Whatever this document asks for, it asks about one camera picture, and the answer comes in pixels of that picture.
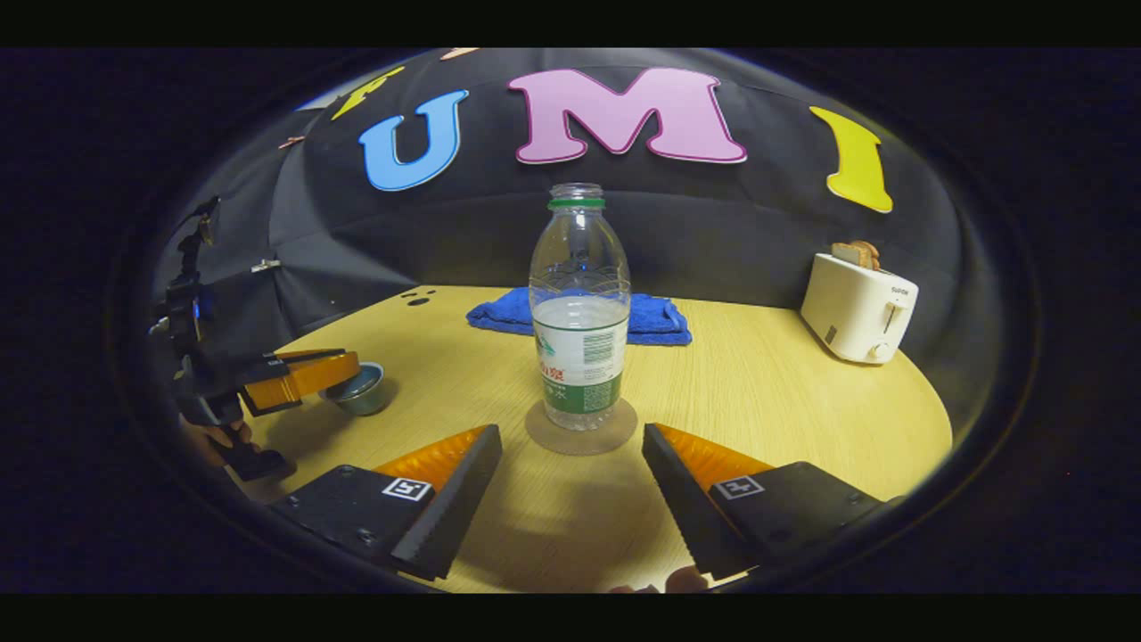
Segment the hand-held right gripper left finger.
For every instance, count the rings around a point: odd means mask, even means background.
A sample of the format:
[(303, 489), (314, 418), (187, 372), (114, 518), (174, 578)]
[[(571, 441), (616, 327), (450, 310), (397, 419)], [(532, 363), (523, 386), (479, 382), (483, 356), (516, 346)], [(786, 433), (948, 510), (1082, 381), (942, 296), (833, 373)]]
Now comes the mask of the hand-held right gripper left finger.
[(269, 511), (387, 572), (444, 580), (502, 454), (497, 425), (474, 426), (373, 470), (333, 468)]

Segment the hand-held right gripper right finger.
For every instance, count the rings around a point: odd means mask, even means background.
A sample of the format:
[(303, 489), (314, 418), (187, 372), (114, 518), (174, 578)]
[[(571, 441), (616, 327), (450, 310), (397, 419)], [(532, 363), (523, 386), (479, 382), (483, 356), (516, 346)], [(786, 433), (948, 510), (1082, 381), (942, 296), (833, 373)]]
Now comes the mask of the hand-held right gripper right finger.
[(714, 580), (844, 551), (892, 507), (811, 463), (774, 466), (680, 428), (647, 424), (641, 450), (698, 572)]

